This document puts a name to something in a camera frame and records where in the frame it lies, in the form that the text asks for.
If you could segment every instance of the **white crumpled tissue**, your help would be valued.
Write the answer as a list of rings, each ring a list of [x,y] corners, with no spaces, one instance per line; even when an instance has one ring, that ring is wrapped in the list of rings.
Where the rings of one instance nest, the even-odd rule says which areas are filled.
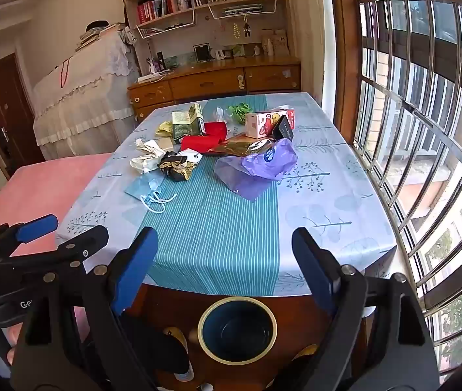
[[[158,164],[165,155],[154,139],[149,141],[142,141],[140,138],[135,141],[137,149],[146,153],[142,156],[131,159],[130,165],[138,170],[140,173],[148,173],[158,168]]]

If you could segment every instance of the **window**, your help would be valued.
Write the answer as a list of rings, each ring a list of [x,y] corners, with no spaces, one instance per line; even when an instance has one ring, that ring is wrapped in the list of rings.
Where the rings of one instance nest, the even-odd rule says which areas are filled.
[[[355,150],[400,232],[444,380],[462,362],[462,270],[457,293],[446,285],[462,266],[462,0],[359,3]]]

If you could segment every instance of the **blue logo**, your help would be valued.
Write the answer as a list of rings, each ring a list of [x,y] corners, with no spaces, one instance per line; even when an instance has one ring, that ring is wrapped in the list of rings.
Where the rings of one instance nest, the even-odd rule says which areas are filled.
[[[274,147],[272,149],[267,150],[264,154],[264,160],[266,162],[272,162],[273,159],[274,159]]]

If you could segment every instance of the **purple plastic bag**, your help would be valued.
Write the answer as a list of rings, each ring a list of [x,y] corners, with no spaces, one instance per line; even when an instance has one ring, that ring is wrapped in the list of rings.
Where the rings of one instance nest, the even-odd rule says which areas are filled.
[[[222,157],[215,164],[215,173],[232,192],[254,201],[273,180],[279,181],[292,169],[298,157],[292,142],[280,139],[261,154],[247,157]]]

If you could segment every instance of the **wooden desk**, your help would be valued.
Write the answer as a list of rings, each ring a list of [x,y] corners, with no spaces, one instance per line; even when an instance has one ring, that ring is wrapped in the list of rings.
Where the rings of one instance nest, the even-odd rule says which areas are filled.
[[[157,108],[239,94],[301,90],[300,60],[295,57],[237,57],[178,67],[154,83],[127,89],[140,122]]]

